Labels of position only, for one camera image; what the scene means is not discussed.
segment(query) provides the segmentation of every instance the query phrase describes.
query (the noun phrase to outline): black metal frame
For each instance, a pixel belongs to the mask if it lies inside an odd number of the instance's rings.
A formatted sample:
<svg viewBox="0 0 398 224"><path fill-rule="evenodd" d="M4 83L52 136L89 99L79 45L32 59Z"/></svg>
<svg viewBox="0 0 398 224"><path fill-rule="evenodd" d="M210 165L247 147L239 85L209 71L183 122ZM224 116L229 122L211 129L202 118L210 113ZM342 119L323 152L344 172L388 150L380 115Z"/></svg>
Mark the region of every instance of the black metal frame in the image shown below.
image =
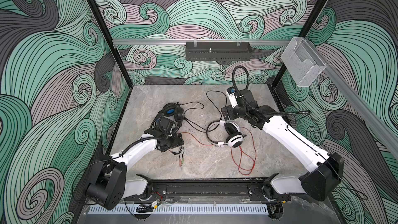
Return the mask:
<svg viewBox="0 0 398 224"><path fill-rule="evenodd" d="M314 8L312 9L310 16L308 17L307 21L304 23L298 37L306 37L311 30L311 27L315 23L316 19L318 18L319 14L322 12L323 8L325 7L328 0L317 0ZM285 74L286 66L282 64L281 68L279 69L274 81L271 84L271 89L275 90L279 82L281 81L283 75Z"/></svg>
<svg viewBox="0 0 398 224"><path fill-rule="evenodd" d="M130 95L132 92L132 88L129 89L129 93L127 94L126 101L124 102L122 111L120 112L119 119L117 120L115 129L113 130L111 140L109 141L108 148L106 149L105 155L109 156L111 154L113 143L115 142L117 131L119 130L120 123L122 122L122 118L124 115L124 111L126 110L127 103L129 102Z"/></svg>
<svg viewBox="0 0 398 224"><path fill-rule="evenodd" d="M304 24L303 28L301 29L301 32L299 34L299 37L306 37L306 35L309 33L312 25L315 23L316 19L318 18L319 14L321 13L323 7L325 6L327 0L318 0L316 2L316 5L314 9L312 10L309 18L307 19L306 23ZM113 57L115 58L123 77L125 78L127 85L130 88L129 94L127 95L126 102L124 103L124 106L122 108L122 112L120 114L120 117L118 119L118 122L116 124L114 133L112 134L111 141L108 145L106 154L109 155L110 151L112 149L115 136L117 133L117 130L120 126L122 117L124 115L124 111L127 105L127 102L129 101L133 84L130 80L130 77L127 73L126 68L123 65L123 60L120 56L120 53L116 50L116 48L113 46L112 42L112 37L111 34L106 27L105 21L102 18L101 12L98 8L98 5L95 0L87 0L87 3L92 10L92 13L99 25L100 30L102 31L104 38L113 54ZM271 85L269 85L269 89L271 91L271 94L277 104L277 107L280 111L284 111L283 106L281 104L281 101L275 91L278 83L281 81L281 78L284 75L284 72L286 71L285 65L282 65L281 69L279 70L278 74L276 75L274 81L272 82ZM264 181L266 180L266 177L262 178L237 178L237 179L230 179L230 178L225 178L225 179L174 179L174 180L152 180L152 187L154 190L159 190L161 194L163 194L163 191L165 191L165 194L163 195L163 198L173 198L173 197L185 197L185 196L192 196L192 197L198 197L198 196L208 196L208 197L214 197L214 196L242 196L242 197L249 197L252 201L261 201L261 203L264 204L275 204L278 202L281 202L286 199L278 199L277 201L267 201L264 199L262 195L262 185ZM127 197L126 201L134 201L134 197Z"/></svg>
<svg viewBox="0 0 398 224"><path fill-rule="evenodd" d="M98 27L101 30L105 41L107 42L109 49L111 50L113 57L115 58L117 65L119 66L120 71L122 72L123 77L126 80L127 85L129 86L130 89L132 89L133 85L130 79L129 74L127 73L126 67L123 64L122 57L120 56L120 53L116 50L116 48L113 46L112 42L112 36L111 33L109 32L106 23L104 19L102 18L100 9L98 8L98 5L95 0L86 0L88 3L88 6L90 7L94 18L96 19L98 23Z"/></svg>
<svg viewBox="0 0 398 224"><path fill-rule="evenodd" d="M265 198L262 187L267 177L253 178L219 178L219 179L169 179L149 180L153 192L159 192L166 202L175 202L181 197L248 197L251 201L262 204L276 204L290 201L288 195L278 195L276 200L269 201ZM126 197L126 201L150 203L160 198L153 194L147 201L142 201L141 196Z"/></svg>

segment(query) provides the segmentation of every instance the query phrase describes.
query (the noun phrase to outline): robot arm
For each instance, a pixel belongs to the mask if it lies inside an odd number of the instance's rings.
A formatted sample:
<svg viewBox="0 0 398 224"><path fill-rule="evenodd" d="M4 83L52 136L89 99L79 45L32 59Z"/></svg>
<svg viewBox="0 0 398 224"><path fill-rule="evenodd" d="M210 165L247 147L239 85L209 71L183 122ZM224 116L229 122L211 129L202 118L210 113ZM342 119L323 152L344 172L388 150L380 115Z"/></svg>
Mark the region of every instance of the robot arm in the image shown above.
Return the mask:
<svg viewBox="0 0 398 224"><path fill-rule="evenodd" d="M262 130L286 147L308 172L313 172L319 167L318 163L324 163L329 158L325 150L314 145L293 127L288 127L281 116L271 117Z"/></svg>
<svg viewBox="0 0 398 224"><path fill-rule="evenodd" d="M147 198L147 185L150 181L144 176L134 176L126 180L127 171L148 152L155 149L165 152L184 144L181 134L170 133L172 124L165 117L160 117L159 125L147 129L141 139L130 145L129 149L111 156L101 155L88 175L86 195L104 208L111 210L122 198L141 195Z"/></svg>
<svg viewBox="0 0 398 224"><path fill-rule="evenodd" d="M227 89L227 96L231 105L221 109L224 119L234 120L243 118L253 127L258 127L270 134L286 147L300 162L306 171L294 175L273 175L270 179L270 192L307 193L316 200L324 201L326 196L341 182L344 161L337 153L329 154L317 147L293 127L289 126L281 116L259 113L275 112L271 107L258 107L250 90L243 89L238 96L233 87ZM240 99L245 97L252 107Z"/></svg>

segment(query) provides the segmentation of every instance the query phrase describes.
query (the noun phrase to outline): black headphones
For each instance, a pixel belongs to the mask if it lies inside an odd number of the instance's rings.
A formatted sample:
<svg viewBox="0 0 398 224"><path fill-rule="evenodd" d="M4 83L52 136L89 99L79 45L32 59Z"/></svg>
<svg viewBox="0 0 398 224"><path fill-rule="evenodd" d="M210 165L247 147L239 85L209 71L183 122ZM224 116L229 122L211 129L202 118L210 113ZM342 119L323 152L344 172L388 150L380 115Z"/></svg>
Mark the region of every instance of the black headphones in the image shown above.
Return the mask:
<svg viewBox="0 0 398 224"><path fill-rule="evenodd" d="M159 111L159 114L163 114L166 117L171 117L174 115L174 120L177 122L177 126L182 126L182 121L184 120L184 109L180 107L177 103L167 103L164 105L163 109Z"/></svg>
<svg viewBox="0 0 398 224"><path fill-rule="evenodd" d="M226 132L228 133L228 137L226 138L225 142L216 142L209 138L209 129L212 125L219 124L225 127ZM228 145L229 147L236 148L243 143L243 135L240 132L240 127L233 121L213 121L211 122L206 129L206 136L207 139L217 146L224 146Z"/></svg>

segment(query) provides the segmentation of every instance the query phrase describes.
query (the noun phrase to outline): white headphones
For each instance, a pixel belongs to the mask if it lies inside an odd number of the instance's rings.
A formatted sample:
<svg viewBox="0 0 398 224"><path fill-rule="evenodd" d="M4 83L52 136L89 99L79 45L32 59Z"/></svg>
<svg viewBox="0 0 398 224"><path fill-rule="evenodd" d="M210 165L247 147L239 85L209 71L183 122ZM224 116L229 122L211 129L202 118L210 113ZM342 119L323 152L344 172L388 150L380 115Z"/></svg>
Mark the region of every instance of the white headphones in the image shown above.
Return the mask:
<svg viewBox="0 0 398 224"><path fill-rule="evenodd" d="M211 126L215 125L215 124L219 124L223 127L225 127L226 132L228 133L228 137L226 138L225 142L220 141L220 142L216 142L213 141L209 138L209 129ZM207 130L206 130L206 136L207 139L213 143L214 145L217 146L225 146L228 145L229 147L232 148L236 148L238 146L240 146L243 143L243 135L240 132L240 127L233 121L213 121L211 122L208 126L207 126Z"/></svg>

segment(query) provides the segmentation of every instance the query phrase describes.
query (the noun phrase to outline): wire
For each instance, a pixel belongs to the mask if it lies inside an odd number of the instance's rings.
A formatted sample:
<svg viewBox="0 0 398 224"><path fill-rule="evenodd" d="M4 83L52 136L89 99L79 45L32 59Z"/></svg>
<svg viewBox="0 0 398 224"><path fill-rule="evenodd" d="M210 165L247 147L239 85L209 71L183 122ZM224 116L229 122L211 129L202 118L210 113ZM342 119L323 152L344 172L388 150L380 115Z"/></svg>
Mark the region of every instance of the wire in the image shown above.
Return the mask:
<svg viewBox="0 0 398 224"><path fill-rule="evenodd" d="M154 207L152 207L151 204L149 204L149 205L140 204L140 208L137 208L135 211L137 213L142 214L142 213L152 212L153 210L154 210Z"/></svg>
<svg viewBox="0 0 398 224"><path fill-rule="evenodd" d="M296 119L296 120L295 120L295 121L293 121L293 122L290 122L290 123L288 123L288 124L287 124L287 126L286 126L286 129L289 127L289 125L293 124L294 122L297 122L297 121L299 121L299 120L300 120L300 119L302 119L302 118L305 118L305 117L307 117L308 115L310 115L310 113L308 113L308 114L304 115L303 117L300 117L300 118Z"/></svg>
<svg viewBox="0 0 398 224"><path fill-rule="evenodd" d="M353 188L348 188L348 185L343 181L343 179L340 177L340 175L337 173L337 171L333 168L333 166L331 165L331 163L330 163L329 161L327 161L326 159L325 159L325 161L330 165L331 169L332 169L332 170L336 173L336 175L340 178L340 182L342 182L342 183L347 187L347 188L346 188L346 187L336 187L336 188L348 189L348 190L354 191L354 192L356 192L356 194L354 194L354 196L358 197L358 198L361 199L361 200L369 200L369 197L368 197L364 192L361 192L361 191L356 190L356 189L353 189ZM360 195L359 195L358 193L361 193L362 195L364 195L365 198L360 197Z"/></svg>
<svg viewBox="0 0 398 224"><path fill-rule="evenodd" d="M360 192L359 190L356 190L356 189L351 189L351 188L346 188L346 187L336 187L336 188L339 188L339 189L348 189L348 190L351 190L351 191L354 191L354 192L356 192L356 193L361 193L362 195L364 195L365 196L365 198L363 198L363 197L360 197L358 194L354 194L356 197L358 197L359 199L361 199L361 200L369 200L369 197L367 196L367 195L365 195L363 192Z"/></svg>
<svg viewBox="0 0 398 224"><path fill-rule="evenodd" d="M246 129L248 132L250 132L250 130L247 129L246 127L240 127L240 128ZM234 163L235 163L236 166L238 167L238 172L241 173L241 174L244 175L244 176L248 176L248 175L250 175L250 174L252 173L252 171L253 171L253 169L254 169L254 166L256 165L256 159L257 159L257 150L256 150L256 147L255 147L255 145L254 145L253 134L250 132L250 135L251 135L251 140L252 140L252 142L253 142L254 152L255 152L255 154L256 154L256 156L254 157L254 159L253 159L250 155L246 154L246 153L242 150L242 147L239 146L239 148L240 148L240 161L239 161L239 164L237 164L237 163L235 162L234 156L232 155L232 148L231 148L231 157L232 157L232 160L234 161ZM253 166L251 167L251 169L243 169L243 168L240 166L240 164L241 164L241 162L242 162L242 154L245 154L246 156L250 157L250 159L253 161ZM241 169L242 169L242 170L246 170L246 171L248 171L249 173L248 173L248 174L242 173L242 172L240 171Z"/></svg>
<svg viewBox="0 0 398 224"><path fill-rule="evenodd" d="M159 115L159 114L156 114L155 118L153 119L153 121L152 121L152 123L151 123L151 125L150 125L151 128L155 128L155 122L156 122L156 120L157 120L159 117L160 117L160 115Z"/></svg>
<svg viewBox="0 0 398 224"><path fill-rule="evenodd" d="M214 106L214 107L217 109L217 111L220 113L220 120L222 120L222 112L221 112L220 109L216 106L216 104L214 104L214 102L210 99L210 97L209 97L209 95L208 95L209 92L221 93L221 94L225 97L225 106L224 106L224 107L226 107L226 103L228 102L228 100L227 100L227 98L226 98L226 95L225 95L225 93L223 93L223 92L221 92L221 91L215 91L215 90L209 90L209 91L206 92L206 97L210 100L210 102L213 104L213 106ZM218 126L219 126L219 124L218 124L216 127L214 127L214 129L211 130L211 131L214 131L215 129L217 129Z"/></svg>
<svg viewBox="0 0 398 224"><path fill-rule="evenodd" d="M204 145L204 146L213 146L212 144L203 144L203 143L201 143L201 142L199 142L199 140L197 140L196 138L195 138L195 136L193 136L191 133L189 133L189 132L181 132L181 133L187 133L187 134L189 134L189 135L191 135L199 144L201 144L201 145Z"/></svg>
<svg viewBox="0 0 398 224"><path fill-rule="evenodd" d="M178 155L178 165L180 166L180 168L181 168L181 166L182 166L182 164L183 164L183 162L184 162L184 153L185 153L185 148L182 146L182 147L180 147L180 150L179 150L179 152L172 152L171 150L168 150L169 152L171 152L173 155Z"/></svg>
<svg viewBox="0 0 398 224"><path fill-rule="evenodd" d="M209 97L209 95L208 95L209 92L221 93L221 94L225 97L225 107L226 107L226 104L227 104L227 102L228 102L228 100L227 100L227 98L226 98L226 95L225 95L223 92L221 92L221 91L215 91L215 90L209 90L209 91L206 92L206 97L209 99L209 101L213 104L213 106L216 107L217 111L220 113L220 120L221 120L221 119L222 119L222 112L218 109L218 107L216 106L216 104L210 99L210 97ZM188 119L187 117L184 117L184 119L185 119L185 120L187 121L187 123L188 123L193 129L195 129L196 131L206 133L206 129L205 129L205 128L199 126L197 123L191 121L191 120ZM202 130L197 129L197 128L194 127L192 124L196 125L197 127L201 128ZM216 127L214 127L212 130L209 130L209 132L214 131L215 129L217 129L218 126L219 126L219 125L217 125Z"/></svg>
<svg viewBox="0 0 398 224"><path fill-rule="evenodd" d="M193 124L195 124L195 125L198 126L199 128L204 129L203 127L201 127L201 126L199 126L198 124L196 124L195 122L193 122L193 121L187 119L187 117L184 117L184 119L186 120L186 122L187 122L193 129L195 129L196 131L205 133L205 131L201 131L201 130L197 129L196 127L194 127L190 122L192 122Z"/></svg>
<svg viewBox="0 0 398 224"><path fill-rule="evenodd" d="M275 203L274 205L271 205L271 206L267 206L267 208L272 208L272 207L281 205L282 203L283 203L283 201L282 201L282 202Z"/></svg>
<svg viewBox="0 0 398 224"><path fill-rule="evenodd" d="M75 202L80 203L80 204L82 204L82 205L95 205L95 204L97 204L97 203L83 203L83 202L78 201L78 200L75 198L74 194L73 194L73 189L74 189L73 185L75 184L77 177L78 177L83 171L85 171L88 167L90 167L90 166L92 166L93 164L96 164L96 163L111 161L111 160L116 159L116 158L119 158L119 157L121 157L121 155L118 156L118 157L113 157L113 158L111 158L111 159L101 160L101 161L97 161L97 162L91 163L91 164L87 165L84 169L82 169L81 171L79 171L79 172L77 173L76 177L75 177L75 178L73 179L73 181L72 181L72 190L71 190L72 199L73 199Z"/></svg>
<svg viewBox="0 0 398 224"><path fill-rule="evenodd" d="M168 136L166 136L165 138L156 138L156 137L140 138L139 140L134 141L134 142L132 142L131 144L129 144L129 146L126 147L121 153L122 153L122 155L126 154L126 152L127 152L130 148L132 148L132 147L135 146L136 144L141 143L141 142L144 142L144 141L146 141L146 140L151 140L151 139L166 140L166 139L168 139L168 138L169 138Z"/></svg>
<svg viewBox="0 0 398 224"><path fill-rule="evenodd" d="M137 221L138 221L139 219L138 219L138 218L129 210L129 208L127 207L126 200L125 200L125 205L126 205L127 211L128 211L132 216L134 216L134 218L136 218Z"/></svg>
<svg viewBox="0 0 398 224"><path fill-rule="evenodd" d="M243 102L246 103L247 107L253 109L256 112L262 113L262 114L266 114L266 115L271 115L271 116L286 116L286 115L296 115L296 114L310 114L311 111L301 111L301 112L265 112L262 111L260 109L257 109L256 107L253 107L247 100L246 98L243 96L243 94L239 91L238 87L236 86L235 83L235 72L238 68L242 68L247 76L247 82L246 82L246 89L248 88L249 85L249 81L250 81L250 76L249 76L249 72L247 71L247 69L244 66L238 65L234 68L234 70L232 71L232 84L234 85L235 91L237 92L238 96L243 100Z"/></svg>
<svg viewBox="0 0 398 224"><path fill-rule="evenodd" d="M163 200L163 197L162 197L162 195L161 195L161 194L159 194L159 192L157 192L157 191L154 191L154 192L152 193L152 195L153 195L154 193L157 193L157 194L160 196L160 200Z"/></svg>
<svg viewBox="0 0 398 224"><path fill-rule="evenodd" d="M190 104L190 103L198 103L198 104L201 104L201 105L202 105L202 108L191 107L191 108L188 108L187 110L185 110L184 114L185 114L188 110L190 110L190 109L198 109L198 110L200 110L200 109L203 109L203 108L205 107L201 102L197 102L197 101L192 101L192 102L189 102L189 103L181 104L180 106L186 105L186 104Z"/></svg>
<svg viewBox="0 0 398 224"><path fill-rule="evenodd" d="M207 137L207 140L208 140L209 143L211 143L212 145L217 145L218 142L211 140L211 138L209 137L209 128L210 128L212 125L214 125L214 123L217 123L217 122L220 122L220 121L219 121L219 120L213 121L213 122L211 122L211 123L207 126L207 128L206 128L206 137Z"/></svg>

